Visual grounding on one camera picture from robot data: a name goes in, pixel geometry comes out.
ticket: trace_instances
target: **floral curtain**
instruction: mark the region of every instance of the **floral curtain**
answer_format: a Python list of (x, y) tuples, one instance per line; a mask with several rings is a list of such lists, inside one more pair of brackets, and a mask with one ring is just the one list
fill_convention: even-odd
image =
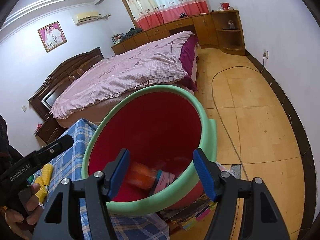
[(181, 13), (188, 16), (208, 13), (205, 0), (126, 0), (135, 21), (147, 30), (177, 20)]

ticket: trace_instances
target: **screw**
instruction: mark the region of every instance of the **screw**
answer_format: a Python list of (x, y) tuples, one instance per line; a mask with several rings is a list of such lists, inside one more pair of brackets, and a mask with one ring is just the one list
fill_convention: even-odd
[(103, 172), (102, 172), (102, 171), (96, 171), (93, 175), (94, 175), (96, 178), (100, 178), (100, 177), (103, 175)]
[(254, 182), (257, 183), (257, 184), (262, 184), (263, 180), (261, 178), (256, 177), (254, 179)]
[(62, 185), (66, 185), (66, 184), (68, 184), (69, 183), (69, 179), (68, 178), (64, 178), (64, 179), (62, 179), (62, 181), (61, 181), (61, 184)]
[(227, 172), (227, 171), (223, 171), (223, 172), (221, 172), (221, 176), (224, 177), (224, 178), (229, 178), (230, 177), (230, 173)]

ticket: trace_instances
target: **wooden floor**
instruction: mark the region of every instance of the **wooden floor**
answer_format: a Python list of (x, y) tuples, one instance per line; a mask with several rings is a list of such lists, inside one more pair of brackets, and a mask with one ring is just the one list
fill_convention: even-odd
[[(217, 161), (230, 168), (231, 164), (240, 162), (214, 107), (211, 80), (217, 72), (233, 66), (256, 68), (247, 57), (228, 55), (219, 49), (199, 49), (198, 53), (199, 92), (195, 96), (208, 117), (217, 121)], [(213, 82), (213, 93), (249, 179), (261, 177), (264, 180), (284, 217), (291, 239), (296, 240), (303, 215), (304, 176), (297, 141), (279, 100), (263, 76), (247, 68), (233, 68), (218, 74)], [(238, 239), (243, 200), (239, 200), (238, 207), (232, 240)], [(204, 239), (212, 215), (170, 239)]]

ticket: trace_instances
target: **wall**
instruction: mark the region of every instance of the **wall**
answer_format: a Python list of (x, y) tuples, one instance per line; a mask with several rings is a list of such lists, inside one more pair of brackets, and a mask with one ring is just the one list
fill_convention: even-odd
[(113, 35), (126, 34), (130, 28), (134, 28), (134, 24), (122, 0), (104, 0), (98, 6), (100, 12), (111, 15), (108, 19), (108, 25)]
[[(108, 20), (76, 26), (72, 16), (97, 10), (96, 6), (77, 7), (41, 18), (24, 27), (0, 44), (0, 113), (7, 122), (9, 141), (26, 155), (43, 145), (34, 136), (42, 120), (28, 106), (29, 98), (48, 75), (63, 61), (77, 54), (101, 47), (104, 57), (114, 55)], [(47, 53), (37, 30), (55, 21), (67, 38), (67, 43)], [(21, 107), (28, 106), (23, 112)]]
[[(287, 94), (307, 133), (320, 174), (320, 28), (302, 0), (220, 0), (239, 9), (246, 49)], [(317, 176), (317, 188), (320, 179)], [(317, 196), (316, 215), (320, 210)]]

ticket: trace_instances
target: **human hand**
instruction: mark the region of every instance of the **human hand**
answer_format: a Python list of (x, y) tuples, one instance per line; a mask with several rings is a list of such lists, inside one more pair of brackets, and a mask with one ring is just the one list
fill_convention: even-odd
[[(29, 201), (26, 204), (26, 208), (28, 211), (33, 211), (30, 216), (27, 217), (27, 223), (29, 225), (34, 225), (35, 223), (38, 222), (43, 208), (42, 206), (39, 206), (39, 199), (35, 195), (40, 190), (40, 185), (39, 184), (33, 184), (30, 186), (32, 196), (29, 199)], [(11, 230), (16, 233), (18, 236), (25, 240), (29, 240), (29, 238), (23, 233), (22, 229), (19, 227), (19, 224), (23, 222), (23, 216), (12, 209), (7, 209), (5, 212), (5, 220), (7, 221), (8, 225), (10, 226)]]

